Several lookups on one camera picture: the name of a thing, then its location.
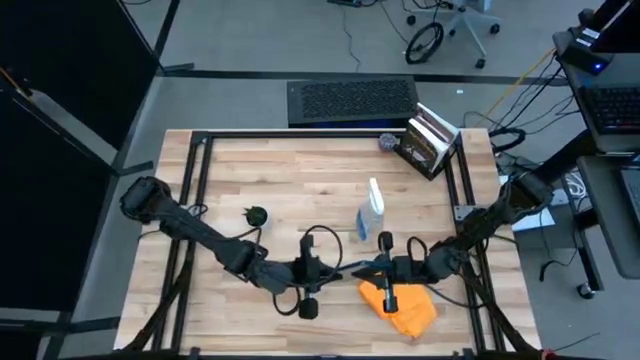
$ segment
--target spray bottle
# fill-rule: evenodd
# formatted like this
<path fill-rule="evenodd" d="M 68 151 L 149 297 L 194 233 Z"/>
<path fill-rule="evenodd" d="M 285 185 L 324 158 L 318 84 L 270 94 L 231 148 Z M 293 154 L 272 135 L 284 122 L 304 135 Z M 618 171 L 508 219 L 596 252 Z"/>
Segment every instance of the spray bottle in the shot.
<path fill-rule="evenodd" d="M 378 238 L 384 225 L 384 201 L 375 178 L 369 179 L 369 196 L 358 208 L 356 229 L 360 241 L 370 242 Z"/>

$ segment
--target orange cloth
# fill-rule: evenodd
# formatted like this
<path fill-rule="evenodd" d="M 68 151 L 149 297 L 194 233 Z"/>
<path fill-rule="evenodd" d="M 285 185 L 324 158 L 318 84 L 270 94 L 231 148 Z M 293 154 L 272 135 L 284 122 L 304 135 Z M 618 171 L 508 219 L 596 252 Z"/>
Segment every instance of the orange cloth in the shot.
<path fill-rule="evenodd" d="M 398 298 L 398 312 L 384 312 L 382 301 L 384 290 L 363 281 L 358 287 L 364 300 L 382 319 L 389 319 L 399 332 L 417 338 L 433 323 L 438 316 L 431 297 L 422 285 L 394 285 L 393 290 Z"/>

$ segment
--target book stack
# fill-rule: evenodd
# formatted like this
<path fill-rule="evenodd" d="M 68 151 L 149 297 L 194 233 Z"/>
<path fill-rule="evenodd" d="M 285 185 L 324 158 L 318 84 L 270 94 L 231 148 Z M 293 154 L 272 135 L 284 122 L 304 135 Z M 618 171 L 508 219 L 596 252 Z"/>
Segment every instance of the book stack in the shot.
<path fill-rule="evenodd" d="M 420 103 L 417 108 L 418 112 L 409 120 L 397 151 L 431 180 L 442 169 L 443 160 L 450 153 L 460 129 Z"/>

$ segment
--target black backdrop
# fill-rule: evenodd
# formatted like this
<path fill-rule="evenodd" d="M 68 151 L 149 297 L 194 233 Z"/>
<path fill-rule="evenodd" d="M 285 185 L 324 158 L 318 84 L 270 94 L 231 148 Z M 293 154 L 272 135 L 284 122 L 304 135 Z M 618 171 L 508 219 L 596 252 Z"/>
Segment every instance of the black backdrop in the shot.
<path fill-rule="evenodd" d="M 158 62 L 116 0 L 3 0 L 0 66 L 120 150 Z"/>
<path fill-rule="evenodd" d="M 0 92 L 0 307 L 73 311 L 109 182 Z"/>

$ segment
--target butcher block tabletop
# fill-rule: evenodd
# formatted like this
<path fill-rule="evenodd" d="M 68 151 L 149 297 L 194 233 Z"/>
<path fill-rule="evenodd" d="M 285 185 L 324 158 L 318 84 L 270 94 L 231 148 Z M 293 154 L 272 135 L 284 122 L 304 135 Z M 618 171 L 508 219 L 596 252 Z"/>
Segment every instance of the butcher block tabletop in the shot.
<path fill-rule="evenodd" d="M 356 212 L 366 200 L 371 177 L 383 194 L 384 229 L 395 241 L 392 255 L 406 253 L 410 236 L 430 247 L 455 235 L 445 174 L 428 181 L 395 153 L 381 152 L 377 138 L 261 138 L 256 132 L 250 138 L 213 140 L 204 199 L 208 211 L 202 220 L 225 236 L 235 236 L 250 229 L 243 216 L 245 208 L 264 207 L 269 223 L 261 245 L 269 250 L 269 260 L 292 261 L 299 254 L 302 234 L 316 224 L 338 233 L 344 246 L 343 264 L 373 259 L 378 254 L 375 244 L 353 240 Z M 167 131 L 157 163 L 155 176 L 170 185 L 175 199 L 182 187 L 191 134 L 192 130 Z M 487 132 L 467 129 L 461 136 L 476 202 L 491 204 L 500 183 Z M 188 205 L 195 201 L 202 153 L 200 147 Z M 451 166 L 463 202 L 455 159 Z M 156 228 L 157 224 L 150 224 L 142 231 Z M 499 233 L 513 238 L 509 227 Z M 313 235 L 313 254 L 330 266 L 336 264 L 335 239 L 322 231 Z M 255 240 L 255 234 L 247 239 Z M 159 232 L 140 240 L 114 348 L 130 342 L 158 305 L 169 247 L 170 239 Z M 492 238 L 487 258 L 496 302 L 525 339 L 539 346 L 515 245 Z M 180 351 L 188 354 L 191 347 L 199 347 L 201 354 L 220 355 L 448 355 L 474 347 L 468 309 L 428 291 L 438 317 L 422 336 L 411 339 L 375 314 L 359 294 L 359 283 L 347 275 L 343 281 L 323 286 L 315 296 L 319 302 L 315 320 L 303 320 L 297 314 L 285 317 L 275 311 L 270 293 L 223 271 L 214 255 L 198 244 Z M 466 303 L 464 282 L 458 276 L 435 288 Z M 290 309 L 295 292 L 289 289 L 278 303 Z M 167 318 L 163 348 L 171 341 L 175 307 L 174 303 Z M 492 348 L 485 310 L 481 318 L 487 347 Z"/>

